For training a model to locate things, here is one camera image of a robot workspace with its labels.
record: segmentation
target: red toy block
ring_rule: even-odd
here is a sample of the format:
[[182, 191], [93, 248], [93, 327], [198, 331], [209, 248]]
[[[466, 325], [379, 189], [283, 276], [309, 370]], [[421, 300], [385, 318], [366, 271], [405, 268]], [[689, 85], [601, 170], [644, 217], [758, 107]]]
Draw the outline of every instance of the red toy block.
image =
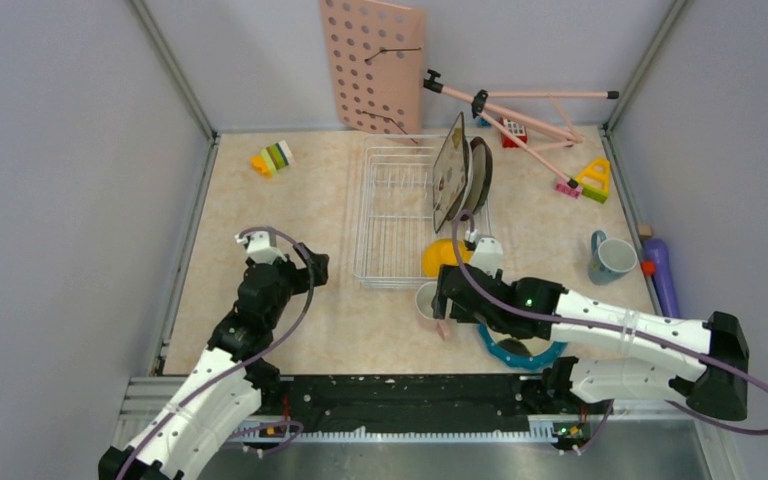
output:
[[[525, 127], [506, 118], [500, 118], [499, 123], [507, 128], [509, 132], [513, 133], [515, 137], [522, 140], [522, 143], [528, 143], [528, 135], [525, 132]], [[499, 135], [502, 135], [502, 148], [517, 148], [517, 144], [514, 143], [513, 140], [502, 133], [499, 133]]]

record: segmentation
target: plate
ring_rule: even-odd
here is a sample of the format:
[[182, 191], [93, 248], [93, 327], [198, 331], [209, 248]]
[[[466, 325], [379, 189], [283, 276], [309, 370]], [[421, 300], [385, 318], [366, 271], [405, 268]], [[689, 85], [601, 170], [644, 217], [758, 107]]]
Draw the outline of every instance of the plate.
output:
[[487, 203], [487, 195], [490, 193], [490, 183], [493, 180], [493, 154], [481, 137], [473, 138], [469, 142], [469, 147], [470, 152], [472, 152], [472, 168], [470, 170], [472, 185], [463, 208], [468, 208], [473, 215], [476, 215]]
[[466, 142], [463, 112], [458, 114], [443, 141], [433, 167], [431, 195], [434, 232], [443, 228], [463, 208], [471, 187], [469, 145]]

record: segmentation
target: beige tiled floor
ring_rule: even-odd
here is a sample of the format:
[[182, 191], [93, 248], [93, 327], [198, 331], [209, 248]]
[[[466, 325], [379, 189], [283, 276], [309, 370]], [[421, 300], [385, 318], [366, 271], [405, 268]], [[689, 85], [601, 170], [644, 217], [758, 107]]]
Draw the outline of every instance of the beige tiled floor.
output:
[[[587, 137], [582, 145], [545, 153], [573, 175], [604, 156], [596, 127], [581, 131]], [[554, 177], [531, 157], [518, 149], [502, 149], [498, 134], [485, 129], [470, 134], [485, 137], [493, 151], [493, 233], [505, 248], [506, 280], [542, 277], [604, 302], [652, 311], [639, 270], [608, 286], [597, 287], [587, 279], [594, 229], [629, 240], [615, 192], [604, 205], [583, 197], [573, 200], [552, 189]], [[354, 278], [365, 136], [354, 131], [222, 136], [165, 373], [189, 372], [211, 331], [231, 308], [245, 270], [245, 252], [233, 237], [256, 225], [274, 226], [311, 250], [331, 256], [330, 281], [316, 290], [308, 317], [266, 357], [283, 373], [509, 371], [487, 354], [474, 326], [454, 325], [453, 338], [443, 342], [418, 323], [414, 291], [363, 288]], [[249, 158], [282, 139], [290, 145], [295, 162], [277, 177], [264, 179], [251, 169]], [[529, 143], [547, 141], [534, 136]], [[286, 245], [282, 248], [291, 251]], [[276, 338], [302, 303], [301, 296], [290, 302]], [[570, 345], [567, 354], [612, 356], [582, 345]]]

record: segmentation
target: wire dish rack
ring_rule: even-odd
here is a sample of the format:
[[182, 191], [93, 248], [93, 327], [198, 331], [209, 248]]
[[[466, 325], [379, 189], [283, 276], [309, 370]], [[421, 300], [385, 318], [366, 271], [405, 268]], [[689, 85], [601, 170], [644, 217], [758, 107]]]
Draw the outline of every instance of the wire dish rack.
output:
[[[355, 244], [354, 274], [374, 288], [418, 288], [433, 279], [422, 273], [422, 252], [450, 238], [451, 223], [434, 233], [432, 166], [444, 135], [369, 135], [363, 143], [363, 191]], [[489, 201], [476, 215], [480, 233], [491, 235]], [[458, 229], [463, 239], [466, 225]]]

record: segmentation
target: toy block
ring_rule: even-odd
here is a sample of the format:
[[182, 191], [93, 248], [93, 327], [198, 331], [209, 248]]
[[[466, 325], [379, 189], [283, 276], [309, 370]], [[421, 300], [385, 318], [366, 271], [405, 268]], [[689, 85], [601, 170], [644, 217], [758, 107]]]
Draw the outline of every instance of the toy block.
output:
[[[500, 118], [499, 120], [502, 126], [505, 127], [509, 132], [513, 133], [515, 137], [522, 140], [522, 143], [528, 143], [528, 135], [525, 132], [525, 127], [518, 123], [512, 122], [507, 118]], [[499, 135], [502, 136], [502, 148], [518, 147], [518, 145], [514, 143], [514, 141], [510, 138], [506, 137], [504, 133], [499, 133]]]
[[250, 159], [254, 171], [266, 178], [272, 178], [278, 170], [289, 167], [291, 160], [293, 160], [293, 153], [290, 152], [290, 147], [284, 140], [264, 148], [260, 151], [260, 155]]
[[639, 224], [637, 225], [637, 236], [640, 237], [641, 242], [645, 242], [655, 236], [655, 233], [652, 231], [651, 225]]
[[566, 184], [563, 180], [558, 180], [555, 183], [555, 190], [563, 193], [564, 195], [569, 195], [572, 198], [578, 198], [579, 195], [581, 195], [581, 184], [578, 184], [577, 188], [572, 188], [569, 185]]
[[599, 157], [590, 162], [575, 180], [582, 187], [581, 194], [587, 198], [605, 203], [611, 188], [611, 163]]

